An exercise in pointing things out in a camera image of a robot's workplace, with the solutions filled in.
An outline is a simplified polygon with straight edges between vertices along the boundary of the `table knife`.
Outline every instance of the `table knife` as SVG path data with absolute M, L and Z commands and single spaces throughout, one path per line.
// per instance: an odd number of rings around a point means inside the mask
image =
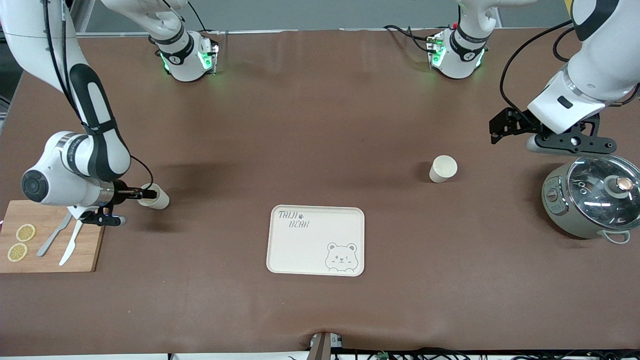
M 36 254 L 38 257 L 41 258 L 44 256 L 44 254 L 47 253 L 47 250 L 49 250 L 49 247 L 51 246 L 51 243 L 53 243 L 53 240 L 56 238 L 58 234 L 60 234 L 60 231 L 64 230 L 64 228 L 66 228 L 67 225 L 69 225 L 70 221 L 71 221 L 71 213 L 67 212 L 67 214 L 65 215 L 65 218 L 62 219 L 62 222 L 60 223 L 58 228 L 53 232 L 53 234 L 51 234 L 51 236 L 47 239 L 47 241 L 44 244 L 42 244 L 42 246 L 38 250 L 38 253 Z
M 76 227 L 74 228 L 74 233 L 71 234 L 69 245 L 67 245 L 65 254 L 62 255 L 62 259 L 60 259 L 60 264 L 58 264 L 59 266 L 64 265 L 67 262 L 67 260 L 69 260 L 69 257 L 71 256 L 71 254 L 73 254 L 74 250 L 76 249 L 76 238 L 78 236 L 78 233 L 80 232 L 80 229 L 82 228 L 82 224 L 83 224 L 82 221 L 76 220 Z

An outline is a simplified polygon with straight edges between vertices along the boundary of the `brown table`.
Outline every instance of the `brown table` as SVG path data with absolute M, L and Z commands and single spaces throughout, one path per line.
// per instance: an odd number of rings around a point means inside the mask
M 502 66 L 537 32 L 496 31 L 461 81 L 383 31 L 220 38 L 219 74 L 196 83 L 167 76 L 145 38 L 83 39 L 125 141 L 172 204 L 117 207 L 130 222 L 105 231 L 95 273 L 0 276 L 0 354 L 299 350 L 319 331 L 375 349 L 640 347 L 640 233 L 624 246 L 562 233 L 539 192 L 570 158 L 531 154 L 526 136 L 490 144 Z M 514 62 L 517 104 L 560 67 L 554 39 Z M 606 110 L 601 128 L 636 163 L 638 110 Z M 1 135 L 0 211 L 63 129 L 80 130 L 63 96 L 25 76 Z M 460 171 L 433 184 L 441 154 Z M 147 175 L 133 165 L 124 179 Z M 278 204 L 361 208 L 365 272 L 270 273 Z

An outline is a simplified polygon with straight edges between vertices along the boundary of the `wooden cutting board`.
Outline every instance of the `wooden cutting board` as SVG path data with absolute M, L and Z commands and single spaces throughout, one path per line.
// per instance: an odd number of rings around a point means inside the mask
M 76 238 L 74 253 L 63 266 L 58 265 L 76 226 L 76 220 L 73 217 L 67 227 L 60 231 L 45 256 L 42 258 L 36 256 L 40 246 L 47 241 L 66 214 L 67 208 L 39 205 L 30 200 L 11 201 L 0 232 L 0 273 L 94 271 L 104 230 L 103 227 L 96 225 L 82 226 Z M 19 242 L 15 232 L 24 224 L 34 225 L 36 234 L 24 243 L 28 247 L 27 256 L 20 261 L 11 262 L 7 253 L 13 244 Z

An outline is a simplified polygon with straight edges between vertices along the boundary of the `paper cup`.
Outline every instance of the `paper cup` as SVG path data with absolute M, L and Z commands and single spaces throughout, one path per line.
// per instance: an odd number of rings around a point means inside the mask
M 142 186 L 142 188 L 146 189 L 147 186 L 149 186 L 149 184 L 144 184 Z M 149 190 L 153 190 L 153 191 L 157 192 L 156 198 L 155 199 L 140 199 L 140 200 L 138 200 L 138 204 L 140 204 L 142 206 L 146 206 L 148 208 L 156 209 L 156 210 L 162 210 L 162 209 L 166 208 L 169 205 L 169 195 L 167 195 L 166 192 L 164 192 L 164 190 L 162 190 L 160 188 L 160 186 L 158 186 L 156 184 L 153 184 L 153 185 L 151 185 Z
M 458 171 L 456 160 L 447 155 L 441 155 L 433 160 L 429 177 L 434 183 L 442 183 Z

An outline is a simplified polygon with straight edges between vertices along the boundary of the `rice cooker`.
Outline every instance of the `rice cooker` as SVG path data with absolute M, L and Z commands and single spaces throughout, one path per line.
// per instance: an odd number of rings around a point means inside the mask
M 624 244 L 629 231 L 640 226 L 639 179 L 638 168 L 618 156 L 578 158 L 547 176 L 542 203 L 567 233 Z

